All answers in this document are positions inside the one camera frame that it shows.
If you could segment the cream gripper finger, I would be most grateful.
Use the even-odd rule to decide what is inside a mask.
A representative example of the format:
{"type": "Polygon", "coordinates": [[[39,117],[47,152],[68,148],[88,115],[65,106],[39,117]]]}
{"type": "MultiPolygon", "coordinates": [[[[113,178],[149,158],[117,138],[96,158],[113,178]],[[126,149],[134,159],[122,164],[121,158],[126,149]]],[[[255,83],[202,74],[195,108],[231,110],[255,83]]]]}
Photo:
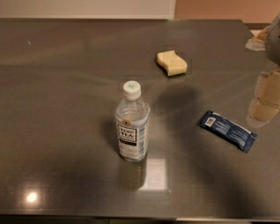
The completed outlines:
{"type": "Polygon", "coordinates": [[[246,122],[259,128],[269,123],[280,110],[280,67],[271,73],[261,72],[248,108],[246,122]]]}
{"type": "Polygon", "coordinates": [[[245,47],[254,51],[264,51],[268,32],[269,27],[256,31],[254,36],[247,41],[245,47]]]}

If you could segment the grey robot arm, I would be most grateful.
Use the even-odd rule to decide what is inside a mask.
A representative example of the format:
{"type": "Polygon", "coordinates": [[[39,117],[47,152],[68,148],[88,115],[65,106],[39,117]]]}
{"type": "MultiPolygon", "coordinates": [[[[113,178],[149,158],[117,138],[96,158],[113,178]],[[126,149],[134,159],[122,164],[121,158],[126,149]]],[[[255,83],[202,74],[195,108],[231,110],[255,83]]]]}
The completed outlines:
{"type": "Polygon", "coordinates": [[[271,72],[261,72],[248,108],[246,122],[254,128],[269,123],[280,110],[280,12],[271,24],[248,40],[245,47],[264,51],[277,65],[271,72]]]}

